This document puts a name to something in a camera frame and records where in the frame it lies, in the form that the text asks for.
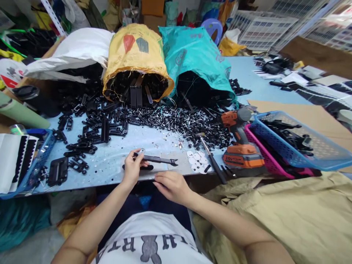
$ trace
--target green thermos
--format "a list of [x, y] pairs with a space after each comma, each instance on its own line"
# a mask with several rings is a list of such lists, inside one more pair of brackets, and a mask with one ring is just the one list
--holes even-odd
[[50, 127], [48, 120], [36, 114], [18, 101], [8, 97], [3, 92], [0, 92], [0, 114], [16, 120], [18, 123], [30, 128], [47, 129]]

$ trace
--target teal plastic bag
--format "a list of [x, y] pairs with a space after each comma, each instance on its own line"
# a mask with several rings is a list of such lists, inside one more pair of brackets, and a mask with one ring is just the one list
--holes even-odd
[[0, 200], [0, 252], [50, 226], [50, 205], [44, 195]]
[[235, 101], [235, 94], [228, 81], [231, 64], [221, 56], [219, 49], [204, 27], [159, 27], [162, 35], [165, 64], [168, 74], [175, 82], [170, 96], [177, 91], [178, 76], [192, 71], [204, 79], [211, 88], [228, 91]]

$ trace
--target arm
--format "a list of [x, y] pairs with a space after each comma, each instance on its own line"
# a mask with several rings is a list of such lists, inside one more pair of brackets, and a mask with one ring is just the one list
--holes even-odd
[[132, 150], [125, 160], [125, 175], [122, 182], [97, 206], [72, 232], [55, 255], [52, 263], [86, 263], [87, 258], [98, 246], [106, 231], [138, 181], [139, 167], [148, 166], [139, 154], [133, 160]]
[[241, 247], [249, 264], [294, 264], [274, 237], [239, 214], [191, 191], [181, 174], [160, 172], [155, 181], [155, 186], [166, 198], [198, 213]]

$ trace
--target pink plastic basket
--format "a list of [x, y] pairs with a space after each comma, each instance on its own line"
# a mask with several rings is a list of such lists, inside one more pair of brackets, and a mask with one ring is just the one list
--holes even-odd
[[[289, 179], [295, 179], [293, 175], [285, 172], [285, 170], [280, 166], [280, 164], [275, 160], [275, 158], [270, 154], [270, 152], [263, 146], [262, 143], [260, 143], [257, 137], [249, 130], [250, 126], [250, 124], [245, 126], [246, 136], [249, 142], [255, 143], [259, 147], [259, 150], [264, 158], [265, 167], [268, 169], [268, 172], [271, 174], [282, 175]], [[305, 168], [302, 172], [299, 172], [299, 174], [314, 176], [312, 170], [309, 168]]]

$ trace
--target hand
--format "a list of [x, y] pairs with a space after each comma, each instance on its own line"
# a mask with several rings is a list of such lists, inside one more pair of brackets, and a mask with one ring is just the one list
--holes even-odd
[[144, 153], [140, 153], [136, 159], [133, 159], [133, 154], [139, 152], [140, 148], [132, 150], [125, 159], [125, 175], [122, 183], [127, 184], [129, 187], [133, 188], [138, 182], [139, 168], [141, 166], [148, 167], [149, 162], [144, 161]]
[[188, 187], [183, 175], [177, 172], [158, 172], [153, 183], [167, 199], [186, 207], [195, 194]]

